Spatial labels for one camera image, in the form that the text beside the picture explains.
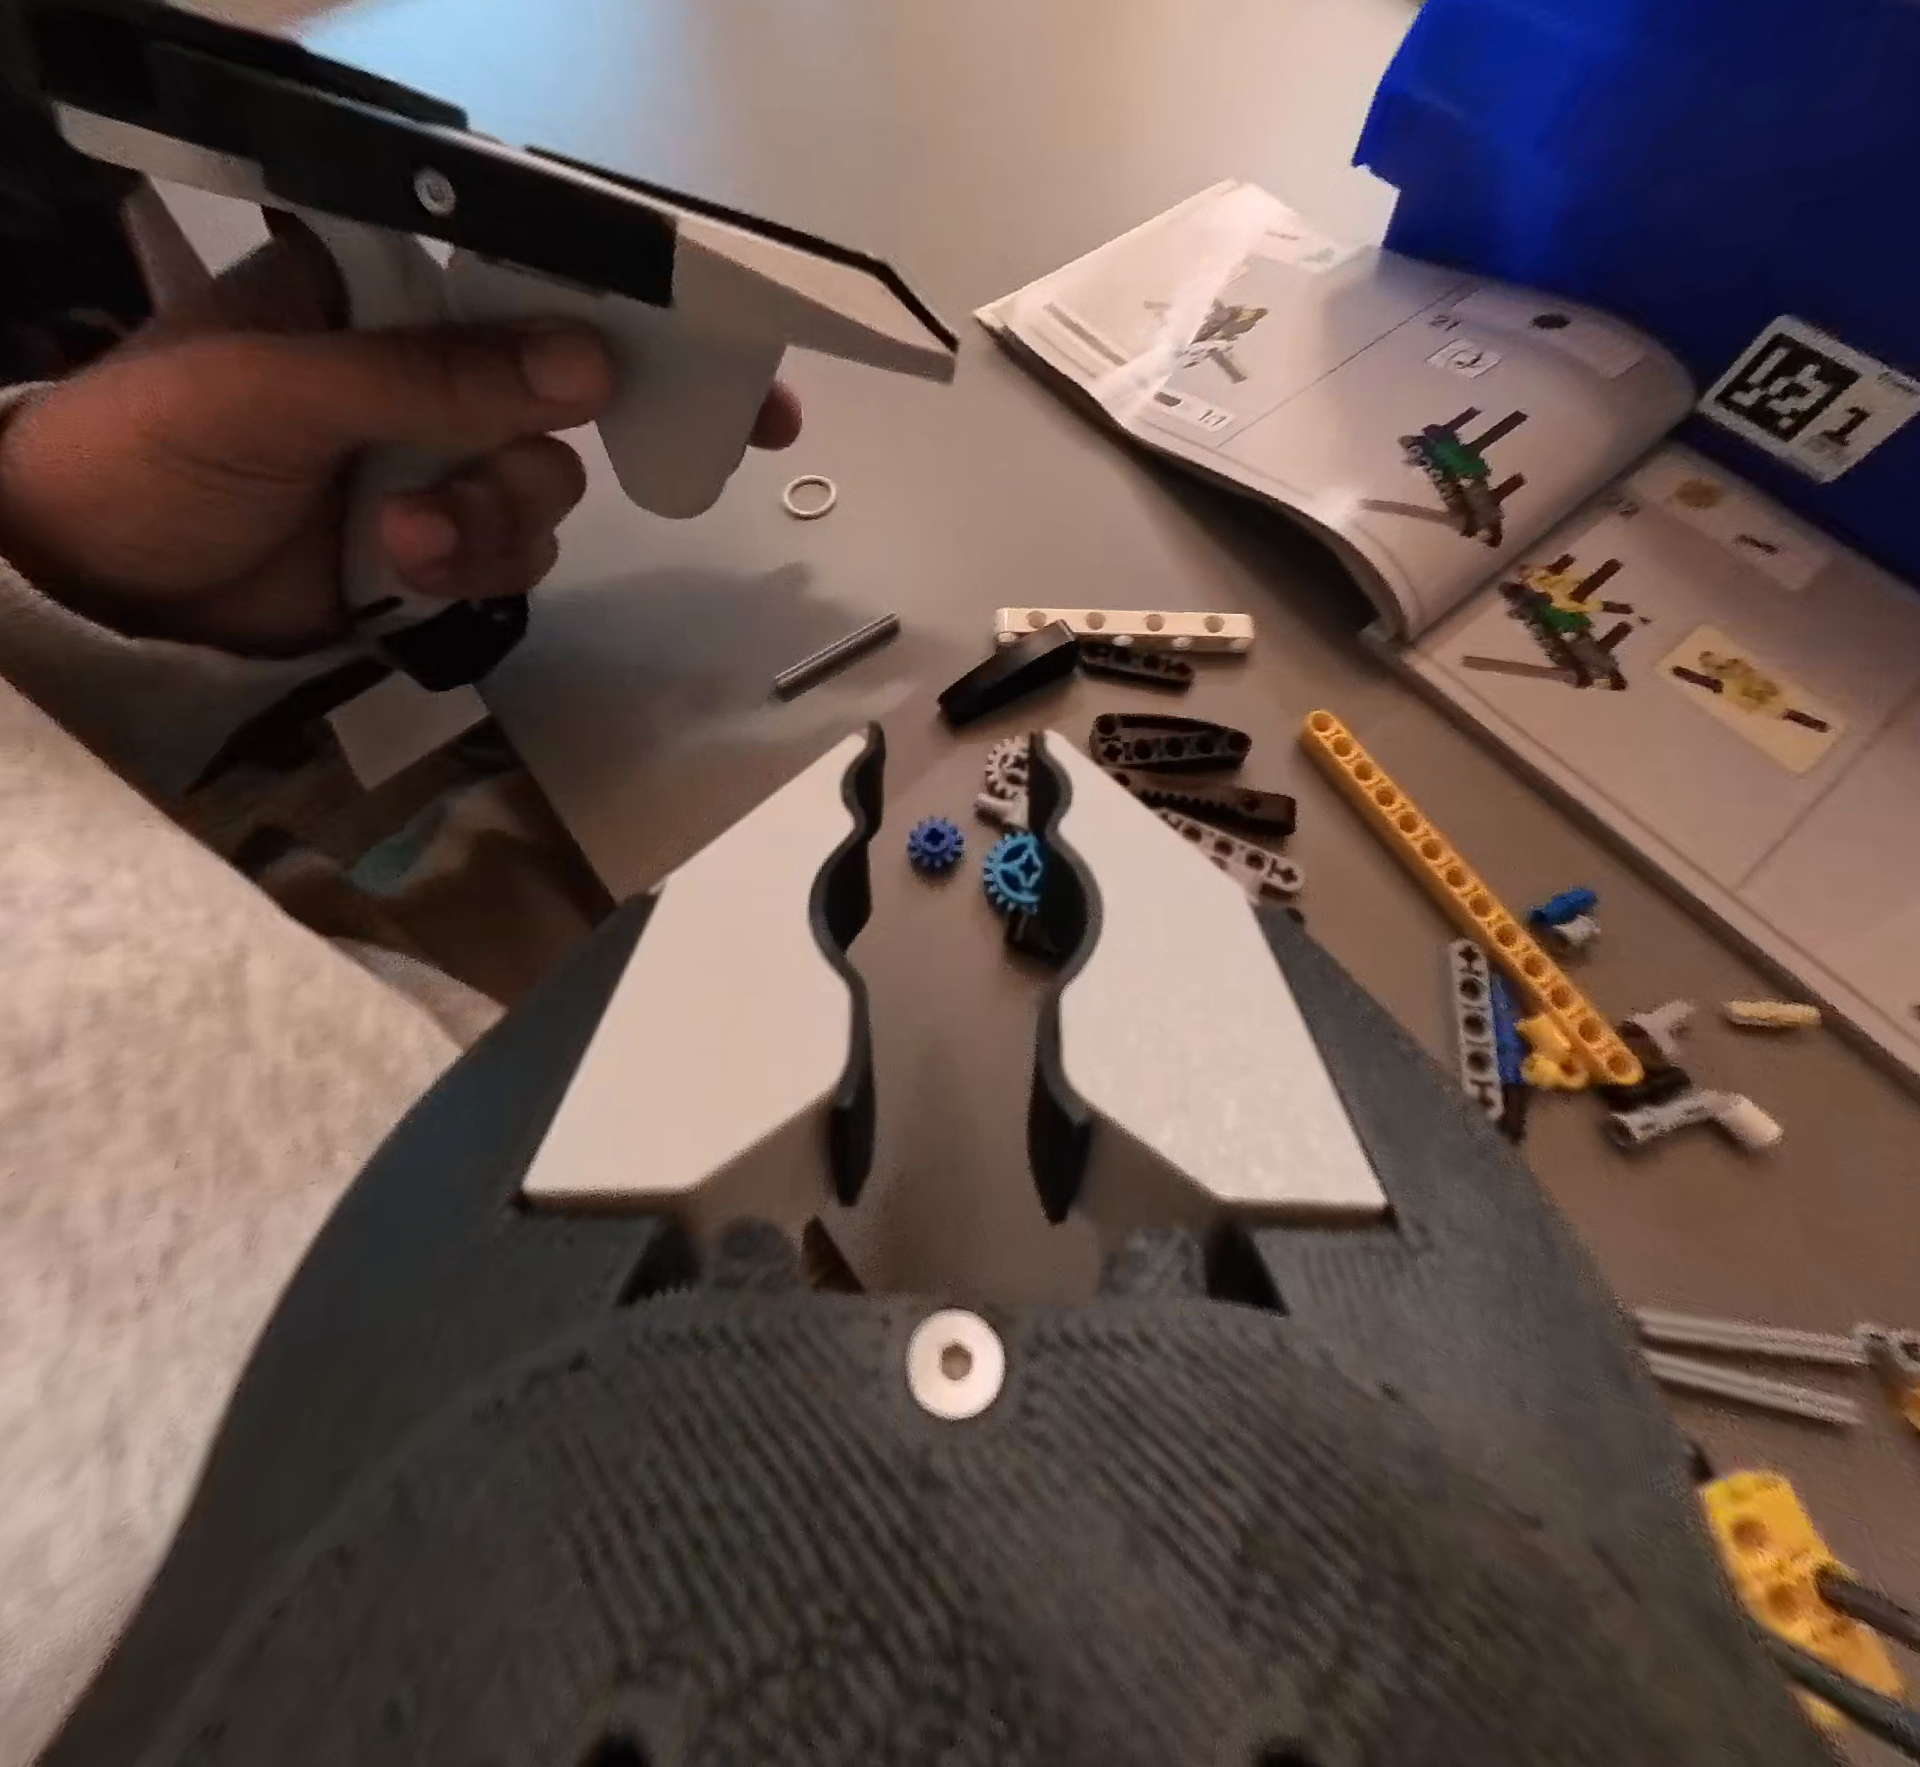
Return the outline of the dark grey lego axle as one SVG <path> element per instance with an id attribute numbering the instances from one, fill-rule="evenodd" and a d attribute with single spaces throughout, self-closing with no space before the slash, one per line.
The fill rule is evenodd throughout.
<path id="1" fill-rule="evenodd" d="M 850 661 L 899 646 L 907 618 L 865 618 L 859 630 L 796 651 L 790 673 L 775 673 L 775 697 L 807 697 L 817 685 L 846 676 Z"/>

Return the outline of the large blue lego gear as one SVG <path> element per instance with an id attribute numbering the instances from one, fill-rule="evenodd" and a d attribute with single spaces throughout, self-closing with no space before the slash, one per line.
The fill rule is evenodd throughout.
<path id="1" fill-rule="evenodd" d="M 982 891 L 995 916 L 1073 916 L 1078 909 L 1078 876 L 1073 855 L 1030 836 L 1007 830 L 987 855 L 982 855 Z"/>

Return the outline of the white grey lego connector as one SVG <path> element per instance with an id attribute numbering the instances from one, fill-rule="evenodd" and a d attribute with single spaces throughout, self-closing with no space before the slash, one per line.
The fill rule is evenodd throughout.
<path id="1" fill-rule="evenodd" d="M 1782 1143 L 1781 1111 L 1759 1111 L 1742 1089 L 1675 1089 L 1656 1102 L 1621 1102 L 1615 1111 L 1615 1143 L 1629 1143 L 1629 1153 L 1651 1153 L 1651 1143 L 1686 1133 L 1686 1125 L 1718 1125 L 1742 1153 L 1781 1153 Z"/>

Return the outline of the blue plastic bin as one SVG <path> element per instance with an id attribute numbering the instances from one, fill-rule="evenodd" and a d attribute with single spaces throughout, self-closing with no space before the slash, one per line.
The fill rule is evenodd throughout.
<path id="1" fill-rule="evenodd" d="M 1920 572 L 1910 0 L 1420 0 L 1356 164 L 1389 246 L 1629 316 L 1696 452 Z"/>

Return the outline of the black curved lego panel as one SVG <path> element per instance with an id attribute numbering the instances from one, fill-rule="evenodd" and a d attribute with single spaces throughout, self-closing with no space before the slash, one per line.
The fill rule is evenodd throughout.
<path id="1" fill-rule="evenodd" d="M 934 708 L 948 733 L 965 733 L 965 719 L 987 719 L 1060 676 L 1078 676 L 1078 630 L 1043 623 L 1043 630 L 995 646 L 982 673 L 965 673 Z"/>

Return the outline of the lego instruction booklet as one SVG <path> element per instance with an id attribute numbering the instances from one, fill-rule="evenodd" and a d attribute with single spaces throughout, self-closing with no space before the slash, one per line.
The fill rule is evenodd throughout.
<path id="1" fill-rule="evenodd" d="M 1910 1076 L 1910 579 L 1682 440 L 1696 381 L 1651 331 L 1327 237 L 1253 183 L 982 331 L 1308 529 L 1407 685 Z"/>

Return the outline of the person's left hand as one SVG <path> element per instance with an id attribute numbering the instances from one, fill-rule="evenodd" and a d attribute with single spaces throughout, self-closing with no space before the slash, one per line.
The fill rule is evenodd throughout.
<path id="1" fill-rule="evenodd" d="M 504 601 L 554 564 L 591 491 L 564 427 L 617 391 L 577 327 L 350 331 L 302 216 L 120 352 L 7 411 L 0 554 L 128 642 L 313 651 L 350 642 L 350 472 L 426 452 L 378 509 L 408 596 Z"/>

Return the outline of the yellow lego gear assembly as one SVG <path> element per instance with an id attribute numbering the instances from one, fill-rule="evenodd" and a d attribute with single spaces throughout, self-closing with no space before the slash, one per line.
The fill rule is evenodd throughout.
<path id="1" fill-rule="evenodd" d="M 1696 1505 L 1818 1727 L 1863 1727 L 1910 1758 L 1920 1611 L 1836 1562 L 1782 1474 L 1708 1474 Z"/>

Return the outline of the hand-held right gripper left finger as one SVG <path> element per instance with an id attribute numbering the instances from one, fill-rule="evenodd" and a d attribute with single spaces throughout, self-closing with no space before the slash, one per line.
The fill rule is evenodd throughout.
<path id="1" fill-rule="evenodd" d="M 649 902 L 525 1160 L 534 1214 L 817 1220 L 874 1181 L 878 719 L 837 739 Z"/>

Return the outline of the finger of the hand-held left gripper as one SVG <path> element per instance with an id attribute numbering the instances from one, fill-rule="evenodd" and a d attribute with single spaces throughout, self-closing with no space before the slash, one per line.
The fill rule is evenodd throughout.
<path id="1" fill-rule="evenodd" d="M 574 171 L 678 226 L 678 327 L 957 381 L 957 331 L 915 290 L 899 266 L 611 164 Z"/>

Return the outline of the long yellow lego beam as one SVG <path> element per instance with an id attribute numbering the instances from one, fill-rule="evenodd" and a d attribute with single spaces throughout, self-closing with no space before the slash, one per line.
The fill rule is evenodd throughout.
<path id="1" fill-rule="evenodd" d="M 1303 712 L 1303 753 L 1333 795 L 1377 836 L 1377 849 L 1428 892 L 1428 909 L 1482 951 L 1520 1017 L 1548 1017 L 1587 1064 L 1587 1089 L 1644 1084 L 1633 1042 L 1600 1001 L 1527 939 L 1498 891 L 1438 836 L 1438 821 L 1377 770 L 1377 753 L 1327 708 Z"/>

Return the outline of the white lego beam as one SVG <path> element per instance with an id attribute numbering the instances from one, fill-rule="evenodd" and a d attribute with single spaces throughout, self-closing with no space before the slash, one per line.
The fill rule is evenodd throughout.
<path id="1" fill-rule="evenodd" d="M 995 646 L 1030 642 L 1046 623 L 1090 646 L 1130 646 L 1130 651 L 1253 651 L 1260 646 L 1260 623 L 1246 608 L 1081 608 L 1081 601 L 1078 608 L 1007 601 L 995 608 Z"/>

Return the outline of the light grey thin lego liftarm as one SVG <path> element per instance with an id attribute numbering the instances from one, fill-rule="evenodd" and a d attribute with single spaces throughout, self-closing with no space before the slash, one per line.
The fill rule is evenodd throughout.
<path id="1" fill-rule="evenodd" d="M 1489 1004 L 1489 965 L 1474 939 L 1446 939 L 1446 993 L 1454 993 L 1461 1101 L 1498 1125 L 1503 1119 L 1498 1004 Z"/>
<path id="2" fill-rule="evenodd" d="M 1264 842 L 1246 842 L 1213 821 L 1189 821 L 1189 811 L 1153 811 L 1171 821 L 1203 863 L 1223 863 L 1253 902 L 1294 902 L 1303 892 L 1303 863 L 1264 849 Z"/>

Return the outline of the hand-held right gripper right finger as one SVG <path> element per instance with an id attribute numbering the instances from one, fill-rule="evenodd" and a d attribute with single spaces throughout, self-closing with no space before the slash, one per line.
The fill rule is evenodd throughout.
<path id="1" fill-rule="evenodd" d="M 1024 1111 L 1046 1225 L 1389 1225 L 1260 902 L 1060 733 L 1030 739 L 1030 836 L 1078 876 Z"/>

